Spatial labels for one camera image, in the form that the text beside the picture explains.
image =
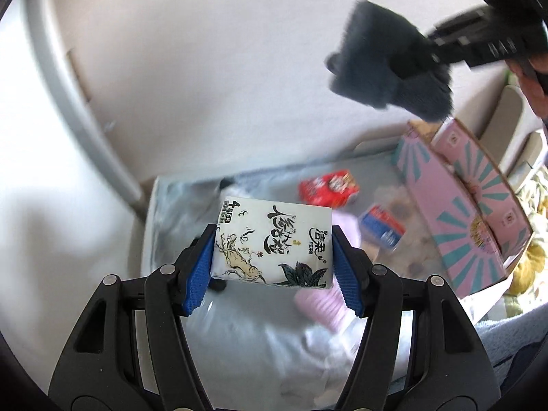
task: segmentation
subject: pink box with teal stripes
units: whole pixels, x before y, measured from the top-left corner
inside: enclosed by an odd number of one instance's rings
[[[512,188],[470,133],[457,119],[440,127],[432,149],[450,162],[491,228],[505,265],[520,255],[533,230]]]
[[[413,127],[399,141],[394,165],[436,241],[456,295],[505,279],[499,247],[474,199]]]

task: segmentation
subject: red snack package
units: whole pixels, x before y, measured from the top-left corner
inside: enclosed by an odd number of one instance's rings
[[[359,192],[360,187],[348,170],[336,171],[299,184],[299,194],[307,204],[334,209],[344,206]]]

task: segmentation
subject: human hand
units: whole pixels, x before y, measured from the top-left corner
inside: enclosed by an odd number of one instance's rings
[[[542,54],[530,59],[531,65],[539,73],[548,74],[548,54]],[[526,76],[520,64],[515,60],[507,60],[510,70],[520,79],[520,87],[531,105],[533,112],[542,119],[548,119],[548,96],[544,94],[542,86]]]

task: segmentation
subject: blue gripper pad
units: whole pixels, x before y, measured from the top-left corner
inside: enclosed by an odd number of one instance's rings
[[[364,307],[360,295],[360,283],[342,248],[336,234],[333,233],[333,271],[346,306],[350,307],[358,317],[361,317]]]
[[[202,253],[196,260],[192,272],[186,281],[186,297],[183,303],[183,311],[189,316],[196,309],[206,294],[206,289],[211,279],[211,261],[213,259],[213,248],[215,244],[215,233],[213,233],[204,246]]]

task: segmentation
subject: wall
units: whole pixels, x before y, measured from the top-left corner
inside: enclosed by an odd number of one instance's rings
[[[0,329],[47,391],[102,277],[140,276],[142,224],[88,161],[38,72],[24,0],[0,20]]]
[[[410,117],[332,94],[323,62],[355,0],[55,0],[67,49],[117,153],[143,181],[225,175],[396,134]],[[372,0],[422,31],[481,0]],[[480,130],[501,67],[455,67]]]

